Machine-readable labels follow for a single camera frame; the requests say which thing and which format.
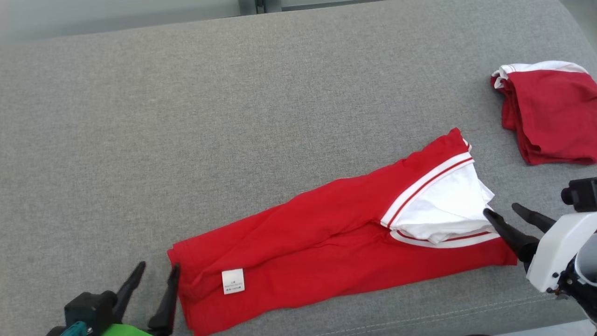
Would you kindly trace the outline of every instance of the robotic arm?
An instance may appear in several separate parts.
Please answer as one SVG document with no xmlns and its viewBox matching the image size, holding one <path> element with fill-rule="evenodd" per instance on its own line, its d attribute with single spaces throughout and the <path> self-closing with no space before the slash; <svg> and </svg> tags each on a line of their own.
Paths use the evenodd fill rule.
<svg viewBox="0 0 597 336">
<path fill-rule="evenodd" d="M 170 336 L 174 326 L 180 266 L 174 265 L 157 312 L 147 330 L 122 324 L 122 317 L 133 291 L 141 282 L 145 262 L 140 262 L 117 293 L 84 292 L 64 307 L 66 326 L 53 328 L 46 336 Z"/>
<path fill-rule="evenodd" d="M 510 226 L 492 210 L 484 215 L 524 263 L 527 279 L 539 291 L 558 298 L 573 297 L 597 325 L 597 178 L 570 181 L 562 201 L 578 213 L 559 220 L 527 209 L 512 209 L 545 235 L 538 239 Z"/>
</svg>

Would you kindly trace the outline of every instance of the white trim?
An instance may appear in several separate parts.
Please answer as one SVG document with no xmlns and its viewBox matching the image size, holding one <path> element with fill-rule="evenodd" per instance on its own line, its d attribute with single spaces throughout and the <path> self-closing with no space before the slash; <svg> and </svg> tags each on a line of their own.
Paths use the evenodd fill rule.
<svg viewBox="0 0 597 336">
<path fill-rule="evenodd" d="M 454 238 L 465 238 L 465 237 L 469 237 L 469 236 L 473 236 L 475 234 L 480 234 L 480 233 L 485 233 L 485 232 L 489 232 L 489 233 L 496 233 L 496 230 L 493 229 L 493 226 L 491 226 L 491 224 L 489 223 L 489 221 L 484 220 L 481 221 L 484 222 L 486 225 L 484 225 L 483 227 L 477 229 L 477 230 L 473 230 L 473 231 L 468 231 L 465 233 L 455 233 L 455 234 L 451 234 L 449 239 L 454 239 Z M 413 236 L 411 233 L 406 232 L 405 230 L 398 230 L 400 231 L 401 235 L 404 237 L 406 236 L 406 238 L 412 238 L 412 239 L 417 239 L 415 236 Z"/>
<path fill-rule="evenodd" d="M 396 214 L 398 209 L 400 209 L 400 207 L 402 207 L 402 209 L 405 209 L 406 207 L 408 207 L 409 204 L 411 204 L 414 201 L 414 199 L 416 197 L 411 198 L 411 196 L 414 196 L 417 191 L 420 194 L 423 191 L 425 191 L 426 189 L 428 189 L 431 185 L 433 185 L 433 182 L 429 183 L 427 185 L 425 185 L 425 183 L 428 183 L 432 179 L 435 179 L 435 182 L 437 182 L 443 176 L 445 176 L 459 168 L 462 168 L 468 164 L 472 164 L 473 162 L 475 162 L 474 160 L 462 162 L 462 161 L 470 159 L 470 158 L 472 158 L 472 156 L 470 156 L 469 152 L 464 152 L 464 153 L 458 154 L 456 156 L 453 156 L 453 157 L 447 159 L 446 161 L 444 161 L 443 163 L 441 163 L 440 165 L 438 165 L 437 167 L 433 168 L 429 173 L 425 174 L 422 178 L 420 178 L 415 183 L 413 183 L 404 192 L 402 192 L 402 194 L 400 194 L 398 196 L 398 198 L 396 198 L 396 200 L 392 203 L 392 205 L 390 206 L 390 209 L 388 209 L 386 214 L 383 215 L 383 217 L 381 218 L 381 225 L 388 227 L 388 225 L 390 224 L 390 221 L 392 220 L 392 217 L 394 217 L 394 215 Z M 459 164 L 459 165 L 453 167 L 452 169 L 444 172 L 444 170 L 450 168 L 451 166 L 453 166 L 459 162 L 462 162 L 462 164 Z M 396 215 L 396 218 L 394 218 L 394 221 L 392 222 L 392 224 L 394 224 L 396 222 L 396 220 L 398 220 L 399 217 L 400 217 L 400 213 Z"/>
<path fill-rule="evenodd" d="M 473 146 L 465 138 L 462 138 L 462 141 L 464 141 L 464 144 L 467 146 L 470 152 L 470 150 L 473 149 Z"/>
<path fill-rule="evenodd" d="M 390 232 L 390 236 L 392 238 L 399 240 L 400 242 L 422 246 L 424 248 L 434 248 L 434 249 L 453 249 L 453 248 L 462 248 L 465 246 L 475 245 L 482 242 L 487 242 L 488 240 L 499 238 L 500 235 L 497 233 L 487 233 L 482 234 L 480 236 L 475 236 L 471 238 L 462 238 L 462 239 L 454 239 L 454 240 L 446 240 L 445 242 L 439 242 L 437 244 L 433 244 L 427 240 L 417 240 L 417 239 L 410 239 L 406 237 L 402 237 L 397 231 L 393 230 Z"/>
<path fill-rule="evenodd" d="M 496 71 L 494 71 L 493 74 L 491 74 L 492 77 L 497 77 L 496 82 L 494 83 L 494 88 L 504 87 L 501 81 L 508 80 L 508 74 L 511 74 L 512 72 L 528 72 L 536 70 L 584 72 L 585 74 L 588 74 L 587 70 L 585 70 L 585 68 L 583 68 L 582 66 L 575 63 L 564 62 L 560 60 L 547 60 L 545 62 L 539 62 L 535 64 L 506 64 L 502 65 Z"/>
</svg>

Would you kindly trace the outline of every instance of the teal part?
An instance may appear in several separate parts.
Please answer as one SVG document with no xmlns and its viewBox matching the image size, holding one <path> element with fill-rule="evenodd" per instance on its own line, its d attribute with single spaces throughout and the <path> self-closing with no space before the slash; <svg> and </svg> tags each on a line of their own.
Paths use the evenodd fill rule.
<svg viewBox="0 0 597 336">
<path fill-rule="evenodd" d="M 87 325 L 85 322 L 75 322 L 72 326 L 66 328 L 60 336 L 87 336 Z"/>
</svg>

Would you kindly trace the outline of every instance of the gray fabric surface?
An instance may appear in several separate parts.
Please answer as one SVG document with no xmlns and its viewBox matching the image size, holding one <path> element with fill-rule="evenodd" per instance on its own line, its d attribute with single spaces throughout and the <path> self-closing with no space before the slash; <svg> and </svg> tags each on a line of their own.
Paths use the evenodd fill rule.
<svg viewBox="0 0 597 336">
<path fill-rule="evenodd" d="M 0 320 L 44 335 L 82 291 L 144 280 L 144 325 L 179 240 L 368 173 L 452 127 L 496 211 L 551 216 L 595 167 L 526 166 L 489 74 L 597 57 L 556 0 L 386 1 L 49 39 L 0 50 Z M 228 335 L 498 334 L 581 319 L 521 267 L 278 310 Z M 190 334 L 178 314 L 176 335 Z"/>
</svg>

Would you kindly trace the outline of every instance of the wall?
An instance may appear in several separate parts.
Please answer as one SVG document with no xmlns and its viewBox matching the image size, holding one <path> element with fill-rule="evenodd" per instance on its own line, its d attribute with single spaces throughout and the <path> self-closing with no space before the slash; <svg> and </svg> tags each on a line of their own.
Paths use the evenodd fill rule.
<svg viewBox="0 0 597 336">
<path fill-rule="evenodd" d="M 238 0 L 0 0 L 0 43 L 237 15 Z"/>
<path fill-rule="evenodd" d="M 597 0 L 560 0 L 597 51 Z"/>
</svg>

